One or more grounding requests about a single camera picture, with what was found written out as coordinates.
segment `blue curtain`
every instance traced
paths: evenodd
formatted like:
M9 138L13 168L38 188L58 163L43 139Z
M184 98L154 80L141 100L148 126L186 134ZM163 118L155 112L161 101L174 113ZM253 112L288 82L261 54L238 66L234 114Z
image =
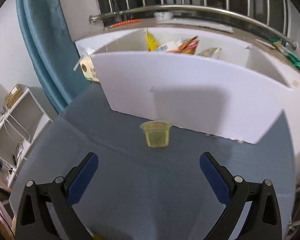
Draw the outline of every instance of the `blue curtain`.
M59 0L17 0L17 14L34 70L51 104L61 113L87 86Z

